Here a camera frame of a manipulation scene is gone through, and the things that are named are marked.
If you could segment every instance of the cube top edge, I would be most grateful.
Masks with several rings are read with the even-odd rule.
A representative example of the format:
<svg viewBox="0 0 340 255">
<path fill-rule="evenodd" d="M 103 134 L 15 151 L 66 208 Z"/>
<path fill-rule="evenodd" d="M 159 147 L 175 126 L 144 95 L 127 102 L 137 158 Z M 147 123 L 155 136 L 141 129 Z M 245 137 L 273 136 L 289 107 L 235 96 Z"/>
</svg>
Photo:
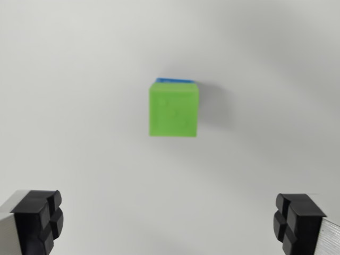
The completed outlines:
<svg viewBox="0 0 340 255">
<path fill-rule="evenodd" d="M 199 89 L 195 83 L 167 83 L 155 82 L 150 87 L 151 92 L 190 92 L 198 93 Z"/>
<path fill-rule="evenodd" d="M 164 82 L 164 83 L 195 83 L 193 80 L 172 79 L 172 78 L 157 78 L 156 82 Z"/>
</svg>

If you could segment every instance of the block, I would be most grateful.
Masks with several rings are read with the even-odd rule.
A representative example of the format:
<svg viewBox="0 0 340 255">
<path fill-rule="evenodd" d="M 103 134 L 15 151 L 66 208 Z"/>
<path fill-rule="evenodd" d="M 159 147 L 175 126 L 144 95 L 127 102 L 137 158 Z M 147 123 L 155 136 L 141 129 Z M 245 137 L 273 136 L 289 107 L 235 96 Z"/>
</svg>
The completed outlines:
<svg viewBox="0 0 340 255">
<path fill-rule="evenodd" d="M 196 137 L 199 89 L 191 80 L 159 78 L 149 90 L 151 136 Z"/>
</svg>

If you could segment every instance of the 3d printed cube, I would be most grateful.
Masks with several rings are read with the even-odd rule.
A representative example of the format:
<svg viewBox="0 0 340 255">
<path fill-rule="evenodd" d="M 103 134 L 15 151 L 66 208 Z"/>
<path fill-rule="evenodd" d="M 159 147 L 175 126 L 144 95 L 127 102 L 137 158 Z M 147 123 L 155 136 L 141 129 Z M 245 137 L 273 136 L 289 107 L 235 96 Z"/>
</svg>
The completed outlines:
<svg viewBox="0 0 340 255">
<path fill-rule="evenodd" d="M 149 90 L 150 135 L 195 137 L 199 90 L 191 80 L 159 78 Z"/>
</svg>

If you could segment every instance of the cube face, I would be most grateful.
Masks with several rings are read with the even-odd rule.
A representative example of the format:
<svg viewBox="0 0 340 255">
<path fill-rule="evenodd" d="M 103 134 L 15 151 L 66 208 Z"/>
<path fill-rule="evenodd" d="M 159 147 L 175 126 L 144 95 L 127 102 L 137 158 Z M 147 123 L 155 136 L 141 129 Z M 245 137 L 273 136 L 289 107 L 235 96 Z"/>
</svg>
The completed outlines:
<svg viewBox="0 0 340 255">
<path fill-rule="evenodd" d="M 196 136 L 199 90 L 195 83 L 156 82 L 149 100 L 151 136 Z"/>
</svg>

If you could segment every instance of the green block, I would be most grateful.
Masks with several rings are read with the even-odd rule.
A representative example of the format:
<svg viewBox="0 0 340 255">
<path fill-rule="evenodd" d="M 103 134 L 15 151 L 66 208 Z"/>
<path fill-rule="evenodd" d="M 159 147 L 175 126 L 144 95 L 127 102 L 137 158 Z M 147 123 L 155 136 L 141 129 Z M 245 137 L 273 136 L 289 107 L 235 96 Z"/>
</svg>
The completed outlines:
<svg viewBox="0 0 340 255">
<path fill-rule="evenodd" d="M 149 103 L 151 136 L 196 136 L 199 90 L 195 83 L 155 82 Z"/>
</svg>

